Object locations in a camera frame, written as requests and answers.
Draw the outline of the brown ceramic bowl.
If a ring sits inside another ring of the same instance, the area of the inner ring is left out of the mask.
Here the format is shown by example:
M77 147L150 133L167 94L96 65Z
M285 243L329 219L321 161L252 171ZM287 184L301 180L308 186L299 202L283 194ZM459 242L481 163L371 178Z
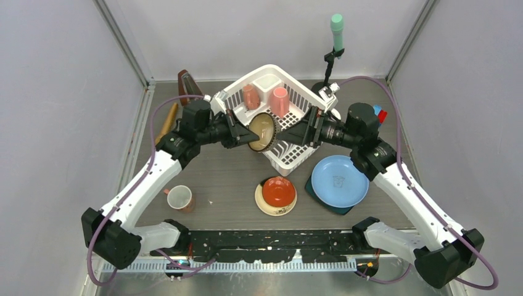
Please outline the brown ceramic bowl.
M249 148L262 153L271 150L277 143L276 136L281 131L281 125L272 114L262 112L253 117L248 129L259 137L259 140L248 144Z

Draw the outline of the pink mug with handle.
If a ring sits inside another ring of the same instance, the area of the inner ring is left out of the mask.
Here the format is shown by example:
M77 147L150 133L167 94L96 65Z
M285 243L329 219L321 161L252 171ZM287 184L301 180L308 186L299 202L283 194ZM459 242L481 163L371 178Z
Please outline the pink mug with handle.
M254 85L248 84L242 88L243 101L247 110L255 110L260 106L260 98Z

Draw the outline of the pink cup white inside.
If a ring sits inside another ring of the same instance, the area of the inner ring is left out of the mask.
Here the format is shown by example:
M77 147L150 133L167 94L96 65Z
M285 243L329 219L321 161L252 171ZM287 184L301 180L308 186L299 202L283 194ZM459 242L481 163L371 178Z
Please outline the pink cup white inside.
M273 89L270 95L270 110L279 118L284 118L289 112L290 100L286 88L278 87Z

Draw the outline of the white plastic dish rack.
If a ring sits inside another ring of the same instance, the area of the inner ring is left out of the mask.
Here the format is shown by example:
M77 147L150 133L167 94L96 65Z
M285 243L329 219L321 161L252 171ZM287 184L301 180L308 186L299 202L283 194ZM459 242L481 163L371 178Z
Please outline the white plastic dish rack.
M260 106L255 110L247 110L244 105L242 88L248 84L255 86L260 98ZM325 109L324 101L318 94L315 94L282 68L273 64L256 68L224 88L223 90L229 94L229 97L225 100L225 105L227 109L231 109L235 113L244 126L248 126L257 114L262 112L271 113L270 95L273 89L278 87L286 88L290 95L290 106L287 115L284 118L274 115L282 130L286 130L300 121L313 105L321 110ZM277 140L274 147L264 152L263 155L269 159L272 167L280 175L287 176L315 151L316 149L312 147L296 146Z

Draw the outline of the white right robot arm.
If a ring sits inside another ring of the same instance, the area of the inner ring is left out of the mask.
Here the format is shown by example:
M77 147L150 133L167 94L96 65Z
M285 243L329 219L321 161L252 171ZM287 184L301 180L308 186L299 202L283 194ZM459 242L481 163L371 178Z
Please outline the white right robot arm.
M312 106L277 138L299 146L328 143L349 148L355 168L382 189L418 231L406 233L369 217L353 227L354 249L385 250L414 265L430 286L442 288L475 264L485 239L479 230L467 230L450 218L428 196L396 150L378 136L379 125L374 108L365 103L352 104L345 122Z

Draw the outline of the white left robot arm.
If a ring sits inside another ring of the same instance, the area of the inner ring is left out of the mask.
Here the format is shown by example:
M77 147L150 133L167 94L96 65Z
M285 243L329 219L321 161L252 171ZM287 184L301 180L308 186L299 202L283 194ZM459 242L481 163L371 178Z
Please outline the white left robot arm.
M88 261L96 254L116 269L125 269L142 253L168 249L174 255L184 254L189 247L185 226L165 220L138 227L138 218L167 182L200 154L202 146L219 142L230 149L258 139L232 110L213 112L204 99L188 103L177 128L154 146L150 159L130 183L101 209L88 208L82 214Z

